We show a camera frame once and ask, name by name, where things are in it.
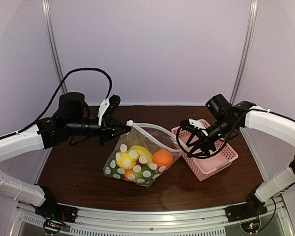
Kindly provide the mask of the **yellow toy lemon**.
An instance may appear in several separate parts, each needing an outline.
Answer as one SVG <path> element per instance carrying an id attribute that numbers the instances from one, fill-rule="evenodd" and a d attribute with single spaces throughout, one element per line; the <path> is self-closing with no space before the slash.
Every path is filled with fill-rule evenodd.
<path id="1" fill-rule="evenodd" d="M 116 153 L 116 164 L 125 171 L 131 170 L 135 165 L 139 155 L 136 151 Z"/>

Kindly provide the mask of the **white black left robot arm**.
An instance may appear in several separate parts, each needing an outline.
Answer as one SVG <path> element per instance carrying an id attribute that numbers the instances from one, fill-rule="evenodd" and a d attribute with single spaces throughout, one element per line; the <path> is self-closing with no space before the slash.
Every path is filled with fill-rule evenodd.
<path id="1" fill-rule="evenodd" d="M 129 132 L 133 126 L 132 121 L 122 122 L 112 116 L 119 104 L 118 95 L 104 99 L 98 115 L 92 118 L 82 93 L 63 94 L 59 97 L 59 107 L 52 117 L 40 119 L 24 131 L 0 138 L 0 163 L 24 153 L 55 147 L 71 141 L 75 136 L 83 136 L 86 140 L 98 137 L 103 145 Z M 61 213 L 48 187 L 23 182 L 1 170 L 0 194 L 41 207 L 50 218 L 57 218 Z"/>

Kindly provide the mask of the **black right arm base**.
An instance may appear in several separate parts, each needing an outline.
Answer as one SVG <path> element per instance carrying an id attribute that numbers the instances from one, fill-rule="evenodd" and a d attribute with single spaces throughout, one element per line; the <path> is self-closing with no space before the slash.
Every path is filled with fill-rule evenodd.
<path id="1" fill-rule="evenodd" d="M 246 197 L 246 202 L 239 205 L 229 205 L 225 208 L 229 222 L 241 221 L 267 213 L 264 202 L 261 202 L 252 192 Z"/>

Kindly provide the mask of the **clear polka dot zip bag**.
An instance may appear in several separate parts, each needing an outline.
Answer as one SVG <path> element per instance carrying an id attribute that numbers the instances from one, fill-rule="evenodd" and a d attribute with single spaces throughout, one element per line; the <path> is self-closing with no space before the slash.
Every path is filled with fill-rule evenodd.
<path id="1" fill-rule="evenodd" d="M 182 155 L 175 135 L 166 128 L 127 122 L 131 130 L 120 136 L 107 159 L 103 174 L 143 187 L 150 187 Z"/>

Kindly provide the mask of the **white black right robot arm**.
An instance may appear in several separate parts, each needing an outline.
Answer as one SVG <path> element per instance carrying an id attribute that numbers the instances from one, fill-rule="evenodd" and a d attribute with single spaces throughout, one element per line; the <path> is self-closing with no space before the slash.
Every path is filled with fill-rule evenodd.
<path id="1" fill-rule="evenodd" d="M 231 139 L 231 135 L 239 129 L 248 129 L 276 139 L 282 144 L 295 149 L 295 119 L 265 109 L 249 101 L 231 104 L 222 94 L 215 95 L 206 107 L 215 118 L 215 123 L 205 127 L 200 121 L 187 119 L 180 126 L 190 133 L 186 141 L 187 157 L 209 159 L 222 151 Z M 220 148 L 215 147 L 218 140 L 223 140 Z M 242 206 L 242 213 L 247 217 L 254 216 L 261 203 L 268 201 L 278 193 L 284 192 L 295 185 L 295 154 L 285 167 L 273 177 L 257 186 L 247 203 Z"/>

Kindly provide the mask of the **green orange toy mango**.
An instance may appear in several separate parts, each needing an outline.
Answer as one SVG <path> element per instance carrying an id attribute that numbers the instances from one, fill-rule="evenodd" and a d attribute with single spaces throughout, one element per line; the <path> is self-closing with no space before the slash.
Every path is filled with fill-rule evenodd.
<path id="1" fill-rule="evenodd" d="M 136 176 L 132 170 L 126 171 L 123 176 L 124 176 L 124 179 L 127 181 L 134 181 L 136 179 Z"/>

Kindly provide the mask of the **green toy bell pepper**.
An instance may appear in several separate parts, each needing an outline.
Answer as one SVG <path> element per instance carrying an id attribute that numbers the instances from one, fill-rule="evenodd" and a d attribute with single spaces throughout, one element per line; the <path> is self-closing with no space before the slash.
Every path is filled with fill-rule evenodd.
<path id="1" fill-rule="evenodd" d="M 108 176 L 114 176 L 114 175 L 119 175 L 122 177 L 125 174 L 125 170 L 123 168 L 120 168 L 115 160 L 110 160 L 107 161 L 104 167 L 104 174 Z"/>

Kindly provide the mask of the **yellow toy banana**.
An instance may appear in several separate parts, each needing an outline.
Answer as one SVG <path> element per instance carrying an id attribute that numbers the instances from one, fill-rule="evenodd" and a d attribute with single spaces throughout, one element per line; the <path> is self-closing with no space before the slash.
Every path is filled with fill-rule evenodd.
<path id="1" fill-rule="evenodd" d="M 149 165 L 153 162 L 152 153 L 143 146 L 134 145 L 130 148 L 138 153 L 138 162 L 142 165 Z"/>

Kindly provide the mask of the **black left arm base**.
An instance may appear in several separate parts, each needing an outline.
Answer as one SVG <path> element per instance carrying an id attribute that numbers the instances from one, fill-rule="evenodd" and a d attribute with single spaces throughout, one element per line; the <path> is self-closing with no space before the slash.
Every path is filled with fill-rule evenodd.
<path id="1" fill-rule="evenodd" d="M 78 209 L 76 207 L 59 204 L 49 187 L 43 185 L 39 187 L 42 188 L 44 192 L 45 200 L 41 206 L 34 207 L 35 213 L 44 218 L 60 222 L 75 223 Z"/>

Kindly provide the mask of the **orange toy fruit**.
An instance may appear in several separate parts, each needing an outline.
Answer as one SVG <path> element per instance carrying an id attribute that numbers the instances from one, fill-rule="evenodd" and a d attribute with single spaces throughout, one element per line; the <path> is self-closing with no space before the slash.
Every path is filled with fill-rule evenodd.
<path id="1" fill-rule="evenodd" d="M 153 162 L 159 167 L 165 166 L 169 168 L 174 162 L 174 157 L 169 151 L 161 149 L 154 153 Z"/>

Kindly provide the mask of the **green striped toy watermelon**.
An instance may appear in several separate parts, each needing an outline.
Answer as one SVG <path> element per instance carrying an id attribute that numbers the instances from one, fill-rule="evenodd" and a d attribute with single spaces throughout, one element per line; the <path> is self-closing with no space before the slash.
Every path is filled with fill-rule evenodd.
<path id="1" fill-rule="evenodd" d="M 141 186 L 150 187 L 154 179 L 152 178 L 156 172 L 149 167 L 142 167 L 140 172 L 134 172 L 135 183 Z"/>

